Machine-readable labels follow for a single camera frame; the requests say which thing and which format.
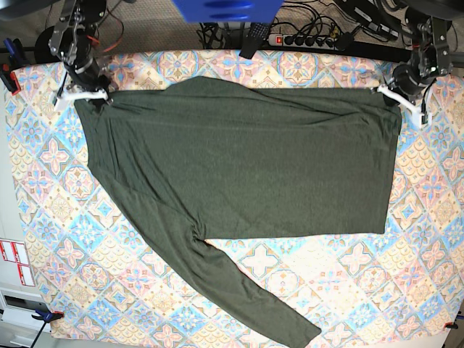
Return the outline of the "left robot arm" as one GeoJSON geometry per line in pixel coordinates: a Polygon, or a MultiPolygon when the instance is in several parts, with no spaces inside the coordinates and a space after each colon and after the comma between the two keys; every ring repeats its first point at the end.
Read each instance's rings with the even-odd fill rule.
{"type": "Polygon", "coordinates": [[[412,5],[402,1],[390,6],[385,1],[377,1],[380,13],[386,10],[406,9],[407,30],[398,27],[402,36],[411,40],[412,51],[406,63],[396,66],[390,79],[372,88],[373,93],[382,94],[385,104],[402,106],[409,111],[409,124],[421,129],[432,122],[426,103],[431,87],[439,77],[448,75],[452,69],[451,52],[447,43],[447,31],[451,27],[449,20],[425,14],[412,5]]]}

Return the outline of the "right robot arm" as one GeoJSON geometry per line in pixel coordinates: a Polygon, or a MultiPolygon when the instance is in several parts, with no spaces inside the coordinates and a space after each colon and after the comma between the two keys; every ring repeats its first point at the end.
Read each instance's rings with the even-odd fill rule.
{"type": "Polygon", "coordinates": [[[50,96],[55,111],[63,111],[76,100],[96,105],[109,102],[110,79],[93,55],[99,22],[105,16],[106,1],[66,1],[49,39],[51,55],[65,69],[59,88],[50,96]]]}

